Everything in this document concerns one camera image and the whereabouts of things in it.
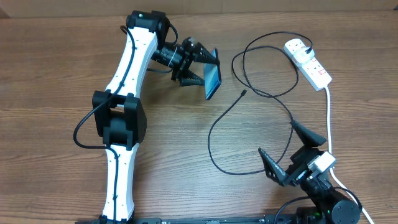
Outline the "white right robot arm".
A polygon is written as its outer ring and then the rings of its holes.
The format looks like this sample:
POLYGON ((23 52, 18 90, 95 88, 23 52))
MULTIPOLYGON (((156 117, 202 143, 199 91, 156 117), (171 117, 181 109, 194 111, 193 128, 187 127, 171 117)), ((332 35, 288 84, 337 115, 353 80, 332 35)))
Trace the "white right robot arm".
POLYGON ((300 207, 286 223, 357 223, 362 212, 362 204, 357 197, 354 200, 343 195, 342 187, 334 187, 328 178, 328 170, 336 164, 336 159, 319 146, 326 138, 314 133, 297 121, 291 125, 303 146, 290 160, 292 164, 283 170, 263 149, 258 152, 264 164, 266 176, 285 187, 299 186, 307 195, 285 203, 276 213, 273 222, 280 223, 280 214, 290 204, 310 199, 314 206, 300 207))

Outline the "black Galaxy smartphone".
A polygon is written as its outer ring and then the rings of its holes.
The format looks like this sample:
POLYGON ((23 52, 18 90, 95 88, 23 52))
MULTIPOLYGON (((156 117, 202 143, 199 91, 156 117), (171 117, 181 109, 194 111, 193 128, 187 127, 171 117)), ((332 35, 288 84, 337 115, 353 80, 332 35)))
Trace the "black Galaxy smartphone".
POLYGON ((216 64, 206 63, 203 67, 205 81, 205 98, 210 100, 221 86, 221 70, 216 64))

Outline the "white power strip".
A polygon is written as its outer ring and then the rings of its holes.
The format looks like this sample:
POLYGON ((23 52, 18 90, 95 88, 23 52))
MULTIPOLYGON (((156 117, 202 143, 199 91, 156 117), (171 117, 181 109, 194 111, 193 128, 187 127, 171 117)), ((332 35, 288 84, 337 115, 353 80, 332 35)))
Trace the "white power strip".
POLYGON ((293 54, 303 47, 307 46, 301 39, 292 39, 285 43, 284 51, 292 59, 296 67, 302 72, 311 86, 316 91, 322 90, 329 85, 332 81, 332 77, 315 57, 310 59, 307 63, 299 64, 296 62, 293 54))

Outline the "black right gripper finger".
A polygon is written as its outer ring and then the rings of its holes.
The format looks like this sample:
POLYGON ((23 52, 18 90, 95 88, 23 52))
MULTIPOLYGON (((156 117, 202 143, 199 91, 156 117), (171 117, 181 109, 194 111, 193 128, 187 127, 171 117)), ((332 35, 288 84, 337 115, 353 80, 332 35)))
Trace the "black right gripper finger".
POLYGON ((298 121, 293 120, 291 125, 302 143, 310 147, 318 147, 326 142, 326 138, 323 136, 307 129, 304 125, 300 124, 298 121))
POLYGON ((266 176, 279 185, 286 186, 288 178, 286 172, 270 157, 270 155, 268 155, 266 151, 259 148, 258 152, 264 164, 266 176))

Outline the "white charger adapter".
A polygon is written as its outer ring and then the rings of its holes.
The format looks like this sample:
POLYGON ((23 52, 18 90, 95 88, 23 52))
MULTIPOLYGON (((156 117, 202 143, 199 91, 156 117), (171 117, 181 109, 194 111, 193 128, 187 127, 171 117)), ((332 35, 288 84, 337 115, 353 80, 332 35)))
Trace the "white charger adapter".
POLYGON ((315 56, 315 52, 311 47, 303 47, 297 50, 293 56, 297 63, 303 64, 312 59, 315 56))

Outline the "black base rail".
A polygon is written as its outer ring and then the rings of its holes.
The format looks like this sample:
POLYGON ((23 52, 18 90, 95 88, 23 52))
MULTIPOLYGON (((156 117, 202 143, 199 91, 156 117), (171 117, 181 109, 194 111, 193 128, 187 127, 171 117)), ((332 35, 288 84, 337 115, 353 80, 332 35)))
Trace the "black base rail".
MULTIPOLYGON (((102 223, 128 223, 128 224, 272 224, 275 215, 266 215, 264 217, 235 217, 235 218, 186 218, 186 219, 166 219, 161 218, 131 218, 128 221, 108 220, 99 217, 96 220, 75 222, 79 224, 102 224, 102 223)), ((298 223, 295 215, 280 215, 277 218, 277 224, 298 223)))

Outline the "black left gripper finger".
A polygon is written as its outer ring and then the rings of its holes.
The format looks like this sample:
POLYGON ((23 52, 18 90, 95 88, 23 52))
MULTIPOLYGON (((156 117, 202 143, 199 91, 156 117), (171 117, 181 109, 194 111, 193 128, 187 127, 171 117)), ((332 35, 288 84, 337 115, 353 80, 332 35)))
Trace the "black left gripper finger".
POLYGON ((179 78, 180 86, 204 86, 205 81, 190 70, 183 72, 179 78))
POLYGON ((200 42, 194 45, 194 62, 219 65, 220 61, 213 56, 200 42))

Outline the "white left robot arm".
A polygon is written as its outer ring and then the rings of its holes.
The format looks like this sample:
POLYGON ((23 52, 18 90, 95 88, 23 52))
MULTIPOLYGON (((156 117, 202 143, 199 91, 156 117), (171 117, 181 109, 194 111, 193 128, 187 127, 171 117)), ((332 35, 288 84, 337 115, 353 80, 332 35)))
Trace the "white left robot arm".
POLYGON ((218 51, 208 51, 191 37, 181 44, 166 41, 172 28, 164 12, 133 11, 122 27, 126 46, 105 91, 92 98, 98 135, 108 160, 106 202, 97 223, 130 223, 134 214, 134 161, 147 129, 141 88, 149 62, 169 67, 180 86, 203 86, 209 100, 221 86, 218 51))

